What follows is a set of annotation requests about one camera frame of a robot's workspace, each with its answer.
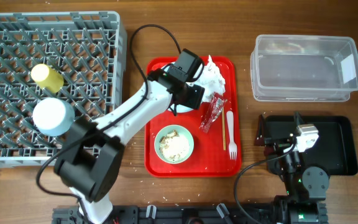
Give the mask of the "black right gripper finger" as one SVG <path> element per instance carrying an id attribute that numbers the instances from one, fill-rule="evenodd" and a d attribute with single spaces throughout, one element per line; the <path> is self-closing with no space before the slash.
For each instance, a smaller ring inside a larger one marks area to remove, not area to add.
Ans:
<path id="1" fill-rule="evenodd" d="M 296 127 L 304 125 L 303 118 L 298 111 L 294 112 L 294 122 L 295 122 Z"/>
<path id="2" fill-rule="evenodd" d="M 255 146 L 264 146 L 265 145 L 264 129 L 265 129 L 265 119 L 264 119 L 264 116 L 261 114 L 258 118 L 258 127 L 257 127 L 256 135 L 255 135 L 255 139 L 254 139 Z"/>

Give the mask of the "white napkin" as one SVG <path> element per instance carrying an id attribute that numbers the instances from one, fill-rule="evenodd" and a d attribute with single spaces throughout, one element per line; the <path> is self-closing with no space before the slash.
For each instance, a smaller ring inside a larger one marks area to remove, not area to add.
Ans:
<path id="1" fill-rule="evenodd" d="M 195 85 L 199 85 L 204 88 L 202 102 L 210 103 L 215 93 L 223 96 L 226 91 L 225 84 L 226 81 L 221 75 L 220 69 L 209 55 L 207 65 L 204 66 L 199 79 L 195 81 Z"/>

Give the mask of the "red snack wrapper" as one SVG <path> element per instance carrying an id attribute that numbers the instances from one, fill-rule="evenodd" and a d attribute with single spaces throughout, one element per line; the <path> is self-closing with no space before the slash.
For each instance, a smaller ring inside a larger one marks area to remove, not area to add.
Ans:
<path id="1" fill-rule="evenodd" d="M 214 93 L 210 102 L 209 108 L 206 114 L 203 116 L 203 120 L 200 124 L 200 130 L 204 133 L 208 133 L 211 125 L 222 113 L 226 99 L 219 93 Z"/>

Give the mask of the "light blue cup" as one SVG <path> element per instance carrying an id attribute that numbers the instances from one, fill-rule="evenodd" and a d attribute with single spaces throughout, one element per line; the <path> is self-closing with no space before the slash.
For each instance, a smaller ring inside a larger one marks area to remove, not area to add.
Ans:
<path id="1" fill-rule="evenodd" d="M 46 98 L 37 103 L 32 118 L 42 134 L 54 137 L 69 130 L 75 120 L 75 111 L 66 101 Z"/>

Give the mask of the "yellow plastic cup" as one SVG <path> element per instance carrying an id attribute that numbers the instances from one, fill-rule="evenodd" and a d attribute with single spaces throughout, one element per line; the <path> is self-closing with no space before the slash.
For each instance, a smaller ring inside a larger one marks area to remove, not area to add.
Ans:
<path id="1" fill-rule="evenodd" d="M 43 63 L 34 66 L 30 75 L 39 87 L 46 88 L 51 93 L 60 91 L 64 84 L 62 75 Z"/>

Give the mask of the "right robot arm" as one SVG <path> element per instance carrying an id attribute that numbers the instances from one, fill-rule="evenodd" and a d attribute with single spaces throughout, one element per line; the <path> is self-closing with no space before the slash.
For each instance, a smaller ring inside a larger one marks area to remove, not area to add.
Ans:
<path id="1" fill-rule="evenodd" d="M 272 202 L 272 223 L 327 223 L 326 210 L 319 204 L 326 199 L 329 187 L 327 172 L 318 166 L 306 166 L 303 153 L 311 149 L 319 138 L 313 124 L 294 114 L 296 128 L 283 138 L 275 138 L 260 115 L 254 144 L 264 147 L 265 163 L 282 180 L 286 195 L 278 195 Z"/>

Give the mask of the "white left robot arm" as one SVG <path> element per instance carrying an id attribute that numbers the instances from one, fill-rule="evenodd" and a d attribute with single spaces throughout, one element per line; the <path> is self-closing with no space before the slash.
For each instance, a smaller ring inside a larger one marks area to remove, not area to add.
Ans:
<path id="1" fill-rule="evenodd" d="M 140 128 L 171 105 L 200 107 L 204 88 L 195 81 L 203 67 L 175 62 L 153 70 L 141 89 L 113 112 L 72 124 L 54 172 L 76 197 L 85 223 L 104 223 L 110 216 L 108 192 L 117 179 L 125 145 Z"/>

